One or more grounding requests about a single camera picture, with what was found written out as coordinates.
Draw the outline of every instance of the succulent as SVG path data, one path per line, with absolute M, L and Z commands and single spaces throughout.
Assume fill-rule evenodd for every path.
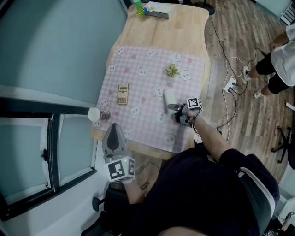
M 175 64 L 171 64 L 167 69 L 165 69 L 165 73 L 172 78 L 174 78 L 176 75 L 180 75 Z

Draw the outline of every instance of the calculator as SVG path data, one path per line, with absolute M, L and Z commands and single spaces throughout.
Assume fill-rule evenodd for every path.
M 128 102 L 129 84 L 119 84 L 118 86 L 118 104 L 126 105 Z

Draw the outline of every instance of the wooden table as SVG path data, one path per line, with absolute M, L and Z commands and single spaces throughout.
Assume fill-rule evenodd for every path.
M 174 7 L 175 12 L 172 18 L 167 20 L 146 15 L 138 16 L 135 6 L 131 6 L 125 27 L 111 48 L 106 65 L 109 65 L 110 58 L 118 45 L 152 47 L 191 54 L 205 59 L 201 85 L 203 87 L 210 75 L 210 60 L 204 38 L 205 24 L 209 17 L 208 11 L 179 4 L 175 4 Z M 93 128 L 91 135 L 94 139 L 102 141 L 105 131 Z M 186 148 L 193 146 L 194 132 L 191 130 Z M 175 155 L 134 141 L 128 142 L 128 148 L 131 151 L 161 159 L 169 159 Z

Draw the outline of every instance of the window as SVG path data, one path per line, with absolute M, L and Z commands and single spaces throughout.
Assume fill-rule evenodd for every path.
M 88 108 L 0 98 L 0 218 L 20 215 L 96 173 Z

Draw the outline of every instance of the power strip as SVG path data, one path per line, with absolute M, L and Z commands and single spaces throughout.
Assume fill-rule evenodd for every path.
M 230 80 L 227 82 L 226 86 L 224 87 L 225 92 L 229 94 L 230 93 L 229 90 L 233 89 L 235 85 L 236 85 L 236 79 L 233 77 L 230 77 Z

